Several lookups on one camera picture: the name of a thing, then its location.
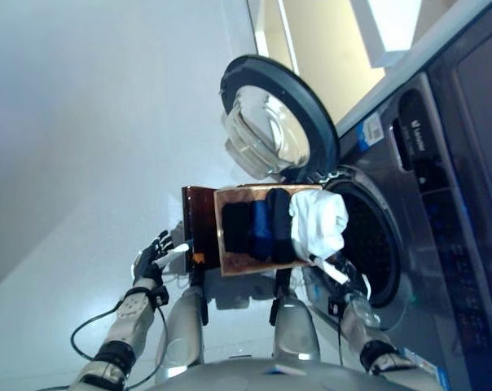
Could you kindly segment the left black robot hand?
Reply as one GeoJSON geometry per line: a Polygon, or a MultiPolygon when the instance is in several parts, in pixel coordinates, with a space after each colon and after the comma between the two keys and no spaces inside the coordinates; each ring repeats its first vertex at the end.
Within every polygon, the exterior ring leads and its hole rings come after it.
{"type": "Polygon", "coordinates": [[[191,249],[190,242],[175,246],[167,230],[162,231],[152,242],[141,250],[131,266],[133,284],[141,278],[156,279],[165,267],[176,261],[191,249]]]}

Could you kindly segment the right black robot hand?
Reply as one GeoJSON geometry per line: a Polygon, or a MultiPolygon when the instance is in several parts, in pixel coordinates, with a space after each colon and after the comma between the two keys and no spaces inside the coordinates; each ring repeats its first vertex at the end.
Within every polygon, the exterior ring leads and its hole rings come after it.
{"type": "Polygon", "coordinates": [[[368,277],[358,271],[342,252],[328,259],[310,255],[309,261],[313,271],[318,272],[318,279],[338,301],[348,300],[351,296],[363,297],[368,301],[371,299],[372,290],[368,277]]]}

